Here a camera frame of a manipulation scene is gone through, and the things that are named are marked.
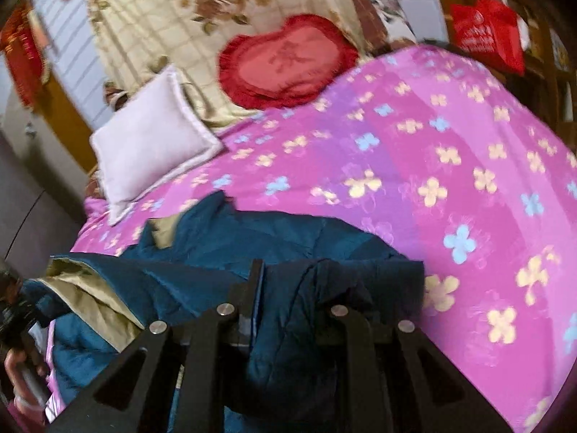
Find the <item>person's left hand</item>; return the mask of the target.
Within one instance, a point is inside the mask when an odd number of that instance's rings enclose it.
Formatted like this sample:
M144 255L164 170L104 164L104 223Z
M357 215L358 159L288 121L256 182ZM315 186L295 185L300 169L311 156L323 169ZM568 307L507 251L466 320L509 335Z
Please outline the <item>person's left hand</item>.
M8 350L4 367L14 387L19 406L23 408L32 407L38 410L41 403L30 390L26 378L23 377L23 369L26 367L26 352L17 349Z

